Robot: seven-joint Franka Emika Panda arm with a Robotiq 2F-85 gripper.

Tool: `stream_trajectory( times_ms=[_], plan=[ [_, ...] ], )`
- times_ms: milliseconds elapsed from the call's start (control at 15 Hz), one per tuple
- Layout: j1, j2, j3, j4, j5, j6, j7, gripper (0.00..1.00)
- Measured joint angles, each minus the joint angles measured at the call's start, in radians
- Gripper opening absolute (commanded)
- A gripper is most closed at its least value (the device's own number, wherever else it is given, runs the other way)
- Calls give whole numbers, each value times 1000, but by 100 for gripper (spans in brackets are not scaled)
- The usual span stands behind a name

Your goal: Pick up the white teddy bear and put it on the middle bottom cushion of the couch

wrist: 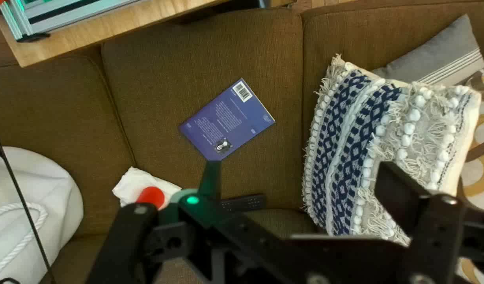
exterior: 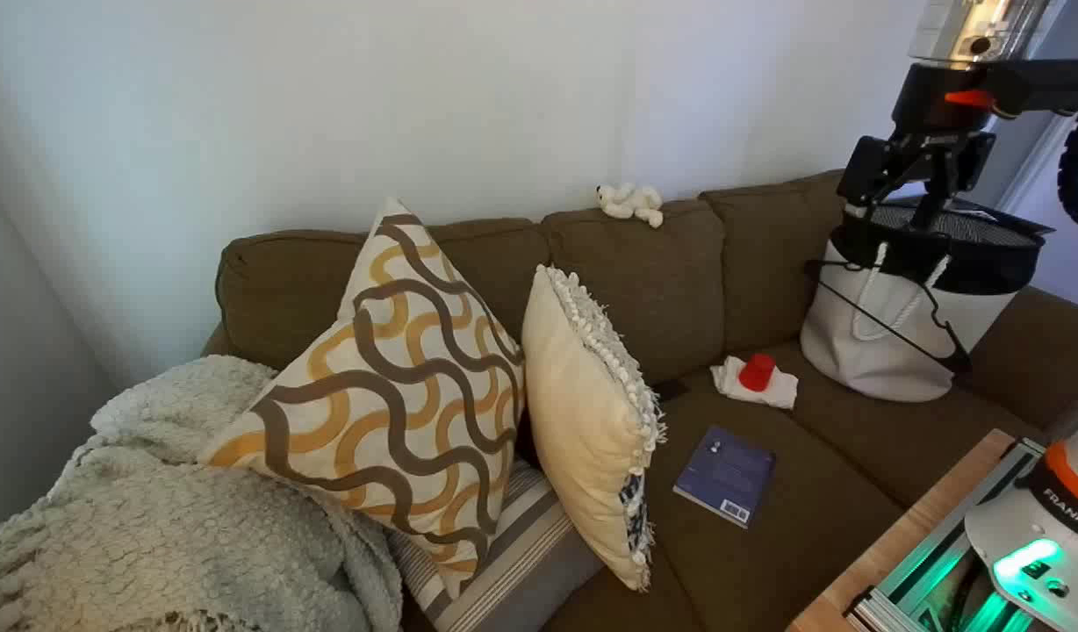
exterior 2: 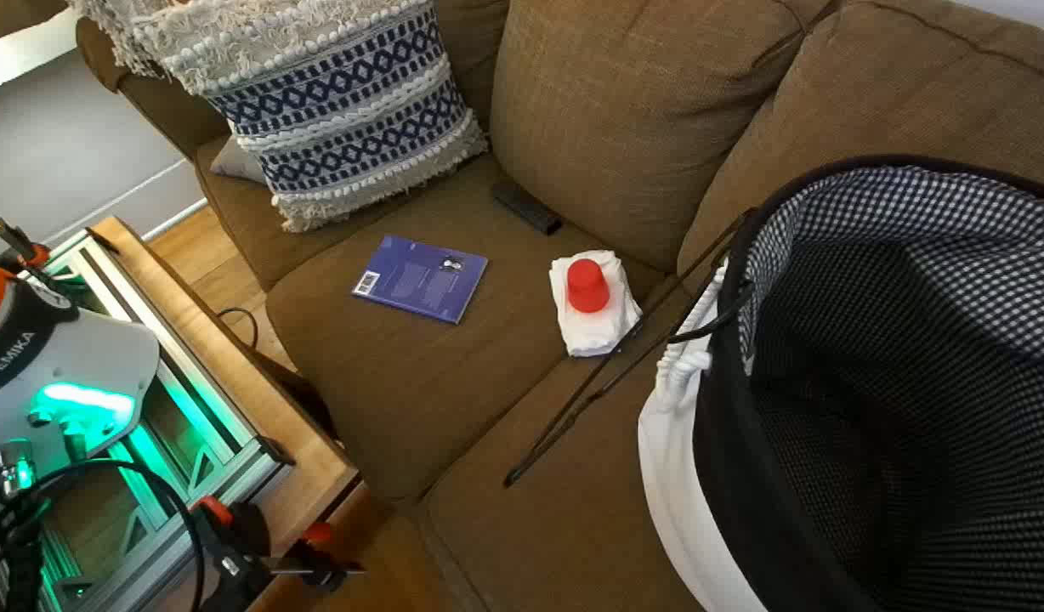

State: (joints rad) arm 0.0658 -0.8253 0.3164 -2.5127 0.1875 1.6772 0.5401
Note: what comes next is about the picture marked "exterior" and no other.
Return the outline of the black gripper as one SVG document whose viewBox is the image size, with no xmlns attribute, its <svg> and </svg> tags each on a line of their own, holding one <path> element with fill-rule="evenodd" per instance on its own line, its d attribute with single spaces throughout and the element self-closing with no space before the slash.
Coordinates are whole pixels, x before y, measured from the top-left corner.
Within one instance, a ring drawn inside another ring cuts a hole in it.
<svg viewBox="0 0 1078 632">
<path fill-rule="evenodd" d="M 958 188 L 972 188 L 995 152 L 995 133 L 903 133 L 890 140 L 861 137 L 835 193 L 874 213 L 898 186 L 920 184 L 925 197 L 912 208 L 918 226 L 934 226 Z"/>
</svg>

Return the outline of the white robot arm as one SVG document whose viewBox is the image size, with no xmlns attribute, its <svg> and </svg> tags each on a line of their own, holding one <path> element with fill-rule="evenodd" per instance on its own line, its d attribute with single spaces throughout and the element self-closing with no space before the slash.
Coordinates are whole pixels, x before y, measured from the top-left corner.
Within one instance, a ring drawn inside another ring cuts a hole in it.
<svg viewBox="0 0 1078 632">
<path fill-rule="evenodd" d="M 874 213 L 898 186 L 920 184 L 918 229 L 958 188 L 972 188 L 995 152 L 988 122 L 1021 114 L 1070 117 L 1059 197 L 1078 226 L 1078 60 L 1032 60 L 1029 41 L 1052 0 L 934 0 L 927 41 L 912 52 L 890 137 L 861 137 L 841 197 Z"/>
</svg>

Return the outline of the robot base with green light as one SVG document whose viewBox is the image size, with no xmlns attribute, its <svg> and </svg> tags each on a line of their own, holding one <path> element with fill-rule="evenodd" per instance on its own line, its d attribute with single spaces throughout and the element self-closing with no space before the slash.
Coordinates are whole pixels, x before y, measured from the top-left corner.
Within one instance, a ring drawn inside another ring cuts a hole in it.
<svg viewBox="0 0 1078 632">
<path fill-rule="evenodd" d="M 1078 632 L 1078 427 L 1015 442 L 846 618 L 865 632 Z"/>
</svg>

